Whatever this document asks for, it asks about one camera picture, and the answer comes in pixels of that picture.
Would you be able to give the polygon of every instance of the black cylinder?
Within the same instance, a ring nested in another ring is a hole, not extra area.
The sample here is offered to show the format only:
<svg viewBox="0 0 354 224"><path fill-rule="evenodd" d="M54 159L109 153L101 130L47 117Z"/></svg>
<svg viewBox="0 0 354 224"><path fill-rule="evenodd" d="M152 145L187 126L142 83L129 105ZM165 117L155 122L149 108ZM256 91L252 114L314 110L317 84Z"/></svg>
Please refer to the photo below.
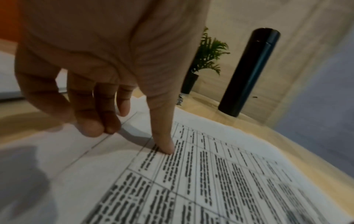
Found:
<svg viewBox="0 0 354 224"><path fill-rule="evenodd" d="M218 109L237 117L280 37L277 30L260 28L252 32Z"/></svg>

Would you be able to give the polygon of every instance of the hand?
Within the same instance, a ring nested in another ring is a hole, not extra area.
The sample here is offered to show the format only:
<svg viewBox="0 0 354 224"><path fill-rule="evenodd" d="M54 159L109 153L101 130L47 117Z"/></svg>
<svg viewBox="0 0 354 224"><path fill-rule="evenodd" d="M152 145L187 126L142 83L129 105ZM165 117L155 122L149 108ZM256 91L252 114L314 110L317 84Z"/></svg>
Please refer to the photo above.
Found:
<svg viewBox="0 0 354 224"><path fill-rule="evenodd" d="M152 136L173 153L174 105L204 28L209 0L20 0L15 60L23 95L83 134L120 129L135 87L147 96ZM55 82L68 70L70 102Z"/></svg>

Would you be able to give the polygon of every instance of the finger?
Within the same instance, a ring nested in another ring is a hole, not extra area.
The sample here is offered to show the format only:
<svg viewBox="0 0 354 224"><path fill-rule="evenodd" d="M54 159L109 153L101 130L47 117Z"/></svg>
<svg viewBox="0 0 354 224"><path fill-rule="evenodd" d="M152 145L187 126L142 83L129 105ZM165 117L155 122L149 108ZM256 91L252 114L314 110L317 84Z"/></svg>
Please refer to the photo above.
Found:
<svg viewBox="0 0 354 224"><path fill-rule="evenodd" d="M59 71L60 67L36 56L24 45L18 45L15 75L23 96L43 112L69 122L73 120L74 113L56 85Z"/></svg>
<svg viewBox="0 0 354 224"><path fill-rule="evenodd" d="M178 94L162 94L147 96L146 101L150 109L152 137L161 151L172 154L174 144L171 138L173 113Z"/></svg>
<svg viewBox="0 0 354 224"><path fill-rule="evenodd" d="M73 72L68 72L67 93L75 112L79 130L88 137L100 136L104 131L93 99L95 82Z"/></svg>
<svg viewBox="0 0 354 224"><path fill-rule="evenodd" d="M135 86L119 85L117 91L117 107L119 115L125 117L130 111L130 98L132 97Z"/></svg>
<svg viewBox="0 0 354 224"><path fill-rule="evenodd" d="M117 88L118 85L97 83L94 90L96 110L103 123L104 132L108 134L113 134L121 128L121 122L114 107L114 97Z"/></svg>

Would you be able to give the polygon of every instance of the table grid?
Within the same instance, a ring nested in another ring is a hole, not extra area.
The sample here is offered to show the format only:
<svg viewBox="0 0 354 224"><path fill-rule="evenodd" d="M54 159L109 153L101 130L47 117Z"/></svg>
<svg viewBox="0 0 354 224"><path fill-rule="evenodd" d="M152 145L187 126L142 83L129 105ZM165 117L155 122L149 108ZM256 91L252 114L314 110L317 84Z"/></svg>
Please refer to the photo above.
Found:
<svg viewBox="0 0 354 224"><path fill-rule="evenodd" d="M329 224L278 162L174 123L175 153L152 138L83 224Z"/></svg>

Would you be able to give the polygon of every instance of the beige wall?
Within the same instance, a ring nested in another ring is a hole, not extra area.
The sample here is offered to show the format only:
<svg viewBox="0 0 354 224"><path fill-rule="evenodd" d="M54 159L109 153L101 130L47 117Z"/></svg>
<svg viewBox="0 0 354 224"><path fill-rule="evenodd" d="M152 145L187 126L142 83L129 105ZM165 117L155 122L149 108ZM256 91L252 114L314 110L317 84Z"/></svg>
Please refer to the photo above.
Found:
<svg viewBox="0 0 354 224"><path fill-rule="evenodd" d="M354 0L213 0L209 35L228 43L220 77L201 71L193 90L220 101L254 29L282 36L242 113L272 126L353 22Z"/></svg>

